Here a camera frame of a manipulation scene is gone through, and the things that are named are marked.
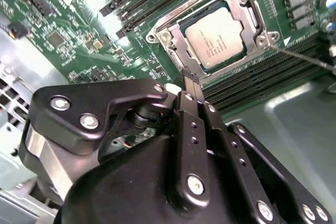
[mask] gray metal surface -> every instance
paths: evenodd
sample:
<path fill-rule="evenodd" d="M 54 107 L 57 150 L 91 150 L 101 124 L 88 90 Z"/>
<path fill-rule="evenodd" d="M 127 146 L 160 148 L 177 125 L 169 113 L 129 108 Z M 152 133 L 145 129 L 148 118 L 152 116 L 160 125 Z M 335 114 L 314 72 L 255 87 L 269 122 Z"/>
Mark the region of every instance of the gray metal surface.
<path fill-rule="evenodd" d="M 323 76 L 225 120 L 244 124 L 336 221 L 335 78 Z"/>
<path fill-rule="evenodd" d="M 56 210 L 29 195 L 35 183 L 31 179 L 12 190 L 0 191 L 0 224 L 35 224 L 40 218 L 54 219 Z"/>
<path fill-rule="evenodd" d="M 15 185 L 35 177 L 13 156 L 21 141 L 22 132 L 8 122 L 0 127 L 0 188 L 9 190 Z"/>
<path fill-rule="evenodd" d="M 2 14 L 0 24 L 8 24 L 8 20 Z M 14 111 L 18 106 L 26 112 L 23 107 L 26 104 L 21 106 L 18 103 L 19 98 L 29 104 L 33 92 L 37 89 L 67 84 L 68 81 L 28 39 L 13 40 L 2 30 L 0 78 L 8 84 L 8 87 L 2 89 L 2 95 L 9 98 L 6 95 L 9 87 L 18 93 L 17 97 L 9 99 L 10 103 L 3 107 L 4 110 L 0 114 L 0 224 L 33 224 L 40 217 L 52 220 L 56 212 L 30 196 L 26 190 L 30 180 L 25 181 L 35 177 L 35 174 L 24 168 L 18 157 L 11 155 L 18 146 L 22 133 L 7 122 L 6 111 L 18 119 L 22 126 L 24 120 L 16 116 Z"/>
<path fill-rule="evenodd" d="M 0 24 L 8 24 L 8 20 L 2 14 L 0 14 Z M 12 76 L 17 78 L 16 85 L 24 85 L 30 92 L 44 86 L 68 83 L 67 79 L 28 39 L 13 40 L 7 33 L 0 30 L 0 49 L 0 61 L 11 71 Z"/>
<path fill-rule="evenodd" d="M 86 156 L 74 155 L 38 134 L 32 126 L 28 129 L 26 146 L 40 160 L 63 200 L 80 176 L 99 165 L 98 150 Z"/>

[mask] integrated circuit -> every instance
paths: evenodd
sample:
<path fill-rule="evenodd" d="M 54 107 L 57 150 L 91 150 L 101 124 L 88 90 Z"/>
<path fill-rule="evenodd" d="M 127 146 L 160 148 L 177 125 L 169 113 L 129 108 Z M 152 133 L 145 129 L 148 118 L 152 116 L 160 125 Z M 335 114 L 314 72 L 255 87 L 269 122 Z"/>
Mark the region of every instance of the integrated circuit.
<path fill-rule="evenodd" d="M 48 37 L 47 40 L 49 41 L 49 43 L 54 47 L 54 48 L 58 48 L 59 46 L 61 46 L 65 40 L 62 37 L 61 34 L 59 34 L 58 31 L 53 31 Z"/>
<path fill-rule="evenodd" d="M 244 50 L 243 27 L 233 20 L 227 8 L 220 8 L 185 31 L 204 68 L 211 68 Z"/>

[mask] robotic arm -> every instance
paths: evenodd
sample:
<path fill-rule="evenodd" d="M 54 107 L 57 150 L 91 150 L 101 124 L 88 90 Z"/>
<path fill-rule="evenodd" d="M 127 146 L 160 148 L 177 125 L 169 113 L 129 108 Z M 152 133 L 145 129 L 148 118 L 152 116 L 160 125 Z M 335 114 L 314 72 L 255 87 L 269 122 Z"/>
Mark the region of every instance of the robotic arm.
<path fill-rule="evenodd" d="M 227 127 L 188 70 L 154 80 L 38 90 L 19 155 L 62 203 L 55 224 L 332 223 L 241 124 Z M 123 154 L 113 139 L 156 135 Z"/>

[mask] screw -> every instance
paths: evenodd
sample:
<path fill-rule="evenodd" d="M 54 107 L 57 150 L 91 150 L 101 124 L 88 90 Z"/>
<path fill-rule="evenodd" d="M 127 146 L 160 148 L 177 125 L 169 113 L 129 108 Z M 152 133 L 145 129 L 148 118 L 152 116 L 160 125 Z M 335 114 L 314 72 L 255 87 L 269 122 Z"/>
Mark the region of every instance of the screw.
<path fill-rule="evenodd" d="M 313 213 L 313 211 L 306 205 L 302 205 L 303 208 L 303 212 L 305 212 L 306 216 L 310 219 L 310 220 L 316 220 L 315 214 Z"/>
<path fill-rule="evenodd" d="M 273 41 L 275 41 L 275 40 L 277 40 L 278 35 L 276 35 L 276 34 L 272 34 L 271 38 L 272 38 Z"/>
<path fill-rule="evenodd" d="M 237 125 L 237 129 L 239 130 L 239 132 L 241 133 L 245 133 L 245 129 L 243 127 L 241 127 L 240 125 Z"/>
<path fill-rule="evenodd" d="M 161 35 L 161 39 L 163 42 L 168 42 L 172 39 L 172 35 L 168 31 L 164 31 Z"/>
<path fill-rule="evenodd" d="M 258 201 L 257 206 L 258 206 L 259 212 L 266 220 L 268 221 L 273 220 L 273 213 L 271 209 L 266 205 L 266 203 L 262 201 Z"/>
<path fill-rule="evenodd" d="M 99 121 L 94 115 L 82 115 L 79 119 L 80 124 L 87 129 L 93 130 L 98 127 Z"/>
<path fill-rule="evenodd" d="M 262 45 L 264 44 L 264 39 L 262 39 L 262 38 L 257 38 L 257 44 L 258 44 L 259 46 L 262 46 Z"/>
<path fill-rule="evenodd" d="M 154 85 L 154 89 L 157 91 L 157 92 L 163 92 L 164 89 L 159 85 L 159 84 L 155 84 Z"/>
<path fill-rule="evenodd" d="M 155 37 L 154 37 L 153 35 L 149 35 L 149 36 L 147 37 L 147 40 L 148 40 L 149 42 L 153 42 L 153 41 L 155 40 Z"/>
<path fill-rule="evenodd" d="M 70 103 L 68 102 L 68 100 L 62 97 L 52 98 L 52 100 L 50 101 L 50 105 L 55 110 L 59 111 L 68 110 L 70 108 Z"/>
<path fill-rule="evenodd" d="M 213 107 L 212 105 L 209 105 L 208 107 L 209 107 L 209 109 L 210 109 L 211 112 L 213 112 L 213 113 L 216 112 L 215 107 Z"/>
<path fill-rule="evenodd" d="M 186 97 L 189 101 L 194 101 L 194 98 L 191 96 L 191 94 L 185 94 L 185 97 Z"/>
<path fill-rule="evenodd" d="M 199 178 L 191 175 L 188 177 L 187 183 L 190 191 L 192 191 L 194 194 L 201 195 L 204 192 L 203 183 Z"/>
<path fill-rule="evenodd" d="M 319 214 L 319 216 L 321 217 L 322 220 L 328 221 L 328 216 L 326 215 L 326 213 L 320 207 L 316 207 L 316 211 L 317 211 L 317 213 Z"/>

